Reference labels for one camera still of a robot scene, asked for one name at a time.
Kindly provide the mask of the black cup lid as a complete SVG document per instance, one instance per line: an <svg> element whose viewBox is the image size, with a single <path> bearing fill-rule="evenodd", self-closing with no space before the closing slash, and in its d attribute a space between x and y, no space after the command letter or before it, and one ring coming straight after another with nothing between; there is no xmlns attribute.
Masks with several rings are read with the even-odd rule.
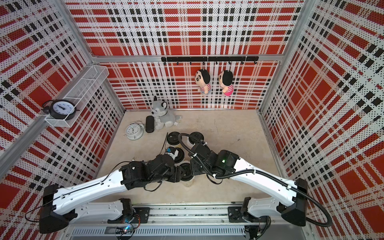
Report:
<svg viewBox="0 0 384 240"><path fill-rule="evenodd" d="M181 181L188 182L193 179L194 175L192 173L191 164L183 163L180 165L181 168Z"/></svg>
<svg viewBox="0 0 384 240"><path fill-rule="evenodd" d="M178 146L180 144L179 141L179 132L171 132L167 135L167 143L170 146Z"/></svg>
<svg viewBox="0 0 384 240"><path fill-rule="evenodd" d="M176 163L176 164L179 164L179 163L181 163L181 162L184 161L184 159L185 159L185 153L184 153L184 151L183 151L181 148L176 148L176 150L177 150L178 154L177 154L177 156L175 157L175 163Z"/></svg>
<svg viewBox="0 0 384 240"><path fill-rule="evenodd" d="M192 132L188 138L188 141L194 145L198 141L203 141L204 135L200 132Z"/></svg>

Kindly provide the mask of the paper cup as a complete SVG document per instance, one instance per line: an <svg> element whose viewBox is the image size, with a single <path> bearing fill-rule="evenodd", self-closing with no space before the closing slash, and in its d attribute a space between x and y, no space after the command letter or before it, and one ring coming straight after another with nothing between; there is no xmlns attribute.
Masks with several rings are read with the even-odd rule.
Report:
<svg viewBox="0 0 384 240"><path fill-rule="evenodd" d="M188 187L191 187L193 183L194 183L194 179L191 179L189 181L184 181L183 185L188 188Z"/></svg>

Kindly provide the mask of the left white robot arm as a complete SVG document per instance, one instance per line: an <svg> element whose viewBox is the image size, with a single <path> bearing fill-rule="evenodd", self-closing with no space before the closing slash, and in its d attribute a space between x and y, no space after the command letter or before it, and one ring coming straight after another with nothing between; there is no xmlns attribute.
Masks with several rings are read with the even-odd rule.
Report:
<svg viewBox="0 0 384 240"><path fill-rule="evenodd" d="M66 228L80 216L77 209L83 204L115 193L145 188L152 183L178 183L185 173L170 155L164 154L148 162L124 161L120 169L105 177L77 186L59 188L56 184L50 185L43 193L39 232L50 234Z"/></svg>

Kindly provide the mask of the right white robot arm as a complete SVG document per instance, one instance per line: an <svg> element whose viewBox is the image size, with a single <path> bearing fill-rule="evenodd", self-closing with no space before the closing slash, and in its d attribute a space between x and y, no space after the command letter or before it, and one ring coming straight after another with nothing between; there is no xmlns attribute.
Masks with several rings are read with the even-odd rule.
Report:
<svg viewBox="0 0 384 240"><path fill-rule="evenodd" d="M332 226L329 212L314 198L308 195L308 183L303 179L295 181L284 179L257 168L227 150L218 154L206 145L195 144L189 150L191 168L194 176L208 175L215 180L230 179L247 184L267 195L268 199L244 199L241 214L246 221L264 216L281 216L286 222L304 227L311 223L319 227ZM318 222L307 217L308 203L317 206L326 217L326 222Z"/></svg>

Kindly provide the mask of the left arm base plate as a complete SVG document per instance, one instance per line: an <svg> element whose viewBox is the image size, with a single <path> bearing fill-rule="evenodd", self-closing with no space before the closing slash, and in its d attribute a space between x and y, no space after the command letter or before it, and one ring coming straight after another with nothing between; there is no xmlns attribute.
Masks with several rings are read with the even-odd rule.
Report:
<svg viewBox="0 0 384 240"><path fill-rule="evenodd" d="M133 209L123 210L123 213L115 220L108 220L108 224L146 224L150 215L150 208L136 207Z"/></svg>

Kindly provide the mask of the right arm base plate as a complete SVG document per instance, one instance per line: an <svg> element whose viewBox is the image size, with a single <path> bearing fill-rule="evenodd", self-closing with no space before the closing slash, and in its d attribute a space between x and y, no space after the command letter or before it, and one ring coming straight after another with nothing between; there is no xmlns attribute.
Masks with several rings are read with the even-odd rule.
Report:
<svg viewBox="0 0 384 240"><path fill-rule="evenodd" d="M228 207L228 219L230 223L266 223L268 217L256 218L248 213L241 213L242 207Z"/></svg>

